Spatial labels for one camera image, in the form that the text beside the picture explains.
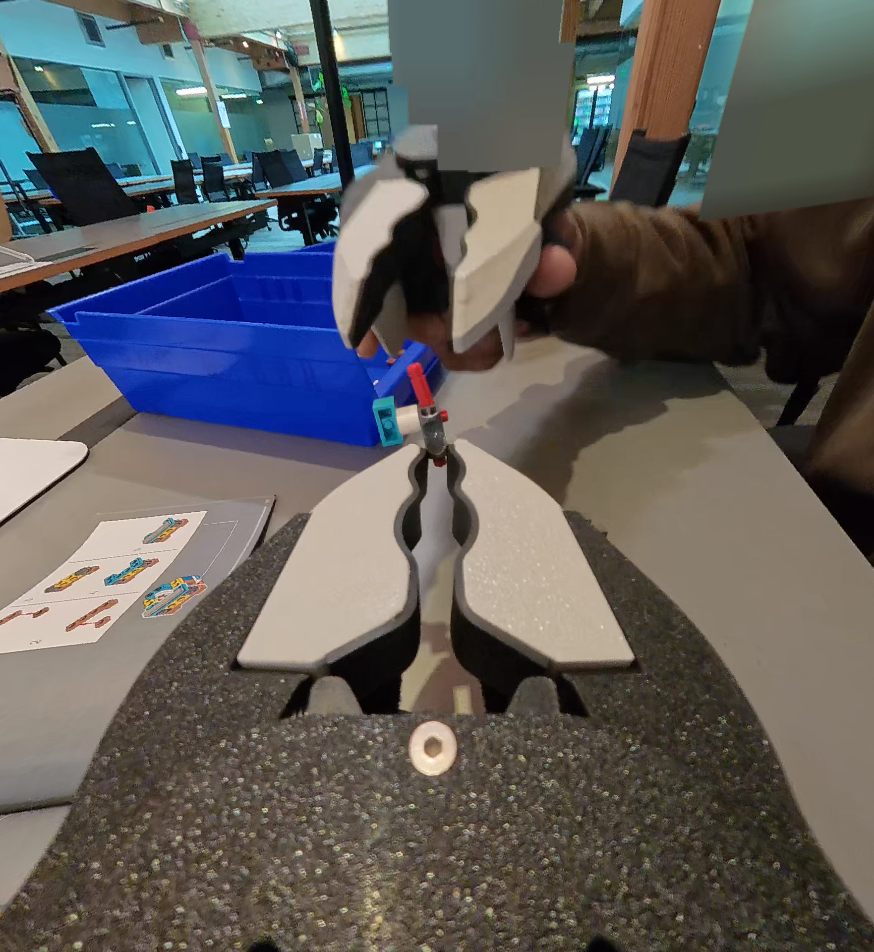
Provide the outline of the row of black office chairs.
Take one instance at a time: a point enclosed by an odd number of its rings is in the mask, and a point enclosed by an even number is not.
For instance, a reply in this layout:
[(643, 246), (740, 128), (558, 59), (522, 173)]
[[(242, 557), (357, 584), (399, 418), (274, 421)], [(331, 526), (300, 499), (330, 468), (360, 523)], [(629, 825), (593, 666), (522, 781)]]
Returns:
[[(307, 177), (324, 173), (335, 173), (319, 171), (318, 174), (311, 175), (298, 154), (292, 150), (256, 152), (253, 154), (251, 169), (232, 177), (227, 176), (220, 159), (202, 158), (200, 166), (201, 170), (196, 173), (190, 160), (174, 160), (170, 163), (173, 191), (179, 205), (196, 204), (200, 199), (208, 203), (259, 201), (255, 199), (255, 193), (259, 190), (300, 182)], [(288, 225), (279, 221), (277, 208), (270, 201), (264, 202), (275, 209), (279, 228), (283, 232), (289, 232)]]

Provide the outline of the wooden beam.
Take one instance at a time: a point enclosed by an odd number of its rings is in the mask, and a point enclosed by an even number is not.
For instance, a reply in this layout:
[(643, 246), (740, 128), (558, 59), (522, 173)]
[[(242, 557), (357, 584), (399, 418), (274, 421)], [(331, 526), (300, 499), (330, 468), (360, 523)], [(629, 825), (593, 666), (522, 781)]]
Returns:
[(719, 1), (643, 1), (612, 183), (633, 134), (675, 141), (688, 130)]

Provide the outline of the black floor lamp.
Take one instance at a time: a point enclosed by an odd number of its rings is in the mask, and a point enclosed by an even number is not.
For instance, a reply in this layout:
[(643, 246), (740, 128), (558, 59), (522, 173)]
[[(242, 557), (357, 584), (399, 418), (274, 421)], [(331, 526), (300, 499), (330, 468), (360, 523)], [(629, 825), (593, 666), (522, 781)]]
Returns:
[(327, 1), (309, 1), (316, 47), (320, 58), (327, 116), (331, 125), (335, 157), (342, 190), (354, 180), (354, 163), (350, 154), (348, 114), (340, 82), (334, 45), (334, 33)]

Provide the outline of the grey instruction booklet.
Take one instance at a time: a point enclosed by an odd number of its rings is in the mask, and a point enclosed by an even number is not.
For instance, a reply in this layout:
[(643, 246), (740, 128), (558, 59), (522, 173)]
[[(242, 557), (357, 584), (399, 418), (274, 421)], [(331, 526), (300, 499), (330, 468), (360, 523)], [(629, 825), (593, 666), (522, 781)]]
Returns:
[(145, 665), (252, 553), (273, 497), (99, 522), (0, 608), (0, 908), (61, 827)]

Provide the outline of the white flat tray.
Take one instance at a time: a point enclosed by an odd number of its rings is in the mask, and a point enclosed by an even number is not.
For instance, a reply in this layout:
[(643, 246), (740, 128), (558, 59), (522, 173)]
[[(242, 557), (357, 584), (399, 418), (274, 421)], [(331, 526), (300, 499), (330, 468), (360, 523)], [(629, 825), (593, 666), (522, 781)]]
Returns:
[(88, 453), (80, 442), (0, 437), (0, 525), (76, 470)]

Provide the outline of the small toy brick assembly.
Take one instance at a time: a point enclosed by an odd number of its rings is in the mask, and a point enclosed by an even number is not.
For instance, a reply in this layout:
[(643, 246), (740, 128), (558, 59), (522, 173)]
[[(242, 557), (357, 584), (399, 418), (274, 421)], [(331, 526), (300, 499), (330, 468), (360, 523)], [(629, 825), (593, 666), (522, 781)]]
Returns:
[(446, 466), (449, 445), (445, 432), (446, 411), (435, 405), (422, 408), (416, 403), (399, 408), (393, 397), (387, 397), (374, 400), (372, 412), (382, 446), (401, 446), (406, 438), (419, 435), (434, 465)]

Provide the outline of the blue plastic bin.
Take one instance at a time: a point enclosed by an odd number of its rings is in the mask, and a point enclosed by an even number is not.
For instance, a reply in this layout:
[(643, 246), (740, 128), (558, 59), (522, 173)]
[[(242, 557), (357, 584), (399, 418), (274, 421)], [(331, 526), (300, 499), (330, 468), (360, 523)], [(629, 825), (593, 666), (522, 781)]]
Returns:
[(446, 373), (408, 342), (388, 363), (348, 350), (332, 308), (333, 241), (227, 254), (50, 309), (135, 411), (352, 446), (377, 446), (376, 399), (415, 401), (407, 365)]

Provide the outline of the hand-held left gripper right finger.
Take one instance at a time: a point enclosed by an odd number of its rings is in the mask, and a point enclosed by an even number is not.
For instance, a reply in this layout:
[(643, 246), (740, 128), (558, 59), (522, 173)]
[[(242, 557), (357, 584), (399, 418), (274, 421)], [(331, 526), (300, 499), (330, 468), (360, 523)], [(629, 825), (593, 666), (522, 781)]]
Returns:
[(451, 639), (470, 673), (575, 673), (636, 660), (562, 506), (484, 449), (448, 451)]

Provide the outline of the person's brown jacket torso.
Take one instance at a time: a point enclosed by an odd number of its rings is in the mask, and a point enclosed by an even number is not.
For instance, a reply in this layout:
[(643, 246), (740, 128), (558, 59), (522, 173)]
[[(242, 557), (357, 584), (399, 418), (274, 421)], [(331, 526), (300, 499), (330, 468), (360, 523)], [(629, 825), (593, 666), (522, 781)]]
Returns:
[(874, 566), (874, 198), (727, 222), (743, 227), (768, 377), (837, 376), (810, 433), (781, 416), (773, 435)]

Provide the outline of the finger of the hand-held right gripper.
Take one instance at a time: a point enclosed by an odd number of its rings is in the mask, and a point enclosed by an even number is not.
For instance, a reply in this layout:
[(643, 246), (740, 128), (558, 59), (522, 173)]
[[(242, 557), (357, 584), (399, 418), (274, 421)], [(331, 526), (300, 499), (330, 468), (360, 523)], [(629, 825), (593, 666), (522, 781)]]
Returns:
[(351, 350), (371, 337), (388, 357), (396, 358), (409, 337), (405, 240), (397, 232), (416, 224), (429, 193), (402, 175), (368, 174), (348, 187), (346, 198), (332, 268), (337, 329)]
[(496, 173), (468, 185), (462, 255), (450, 267), (450, 343), (472, 351), (496, 331), (504, 353), (515, 343), (516, 303), (538, 265), (541, 169)]

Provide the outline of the long brown table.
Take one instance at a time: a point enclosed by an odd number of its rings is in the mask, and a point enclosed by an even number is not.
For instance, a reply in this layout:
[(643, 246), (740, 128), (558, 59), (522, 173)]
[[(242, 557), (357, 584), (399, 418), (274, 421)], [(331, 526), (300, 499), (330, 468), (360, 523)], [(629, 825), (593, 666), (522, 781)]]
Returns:
[(277, 205), (275, 198), (174, 206), (10, 242), (34, 268), (0, 274), (0, 294), (88, 266), (135, 255)]

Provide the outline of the person's right hand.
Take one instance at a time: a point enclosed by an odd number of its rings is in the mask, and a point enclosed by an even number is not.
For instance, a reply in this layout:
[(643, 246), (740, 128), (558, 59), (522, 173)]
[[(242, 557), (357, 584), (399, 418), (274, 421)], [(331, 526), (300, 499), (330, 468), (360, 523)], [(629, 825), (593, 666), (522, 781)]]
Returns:
[[(577, 278), (582, 237), (570, 210), (554, 215), (543, 232), (545, 243), (538, 265), (516, 303), (514, 341), (547, 335), (557, 305)], [(408, 316), (409, 339), (429, 347), (448, 370), (488, 371), (512, 356), (515, 346), (504, 344), (497, 328), (488, 331), (468, 350), (458, 351), (452, 345), (448, 327), (449, 319), (443, 315)]]

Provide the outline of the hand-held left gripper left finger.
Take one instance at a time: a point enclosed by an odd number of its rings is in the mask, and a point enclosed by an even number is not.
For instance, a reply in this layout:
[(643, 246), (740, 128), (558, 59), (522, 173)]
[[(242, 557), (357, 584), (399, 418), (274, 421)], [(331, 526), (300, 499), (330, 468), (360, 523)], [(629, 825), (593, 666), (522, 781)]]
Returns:
[(237, 655), (241, 668), (403, 673), (419, 650), (420, 448), (315, 506)]

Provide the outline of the black office chair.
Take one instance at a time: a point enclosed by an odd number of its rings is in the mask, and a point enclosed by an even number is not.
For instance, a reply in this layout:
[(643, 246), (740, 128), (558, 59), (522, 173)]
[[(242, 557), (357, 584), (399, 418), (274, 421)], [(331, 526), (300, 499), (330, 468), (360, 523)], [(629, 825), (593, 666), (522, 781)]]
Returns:
[(75, 226), (87, 227), (139, 214), (134, 200), (96, 149), (28, 153), (49, 190)]
[(691, 132), (686, 132), (674, 140), (652, 139), (645, 129), (635, 129), (615, 175), (609, 201), (647, 208), (667, 205), (691, 137)]

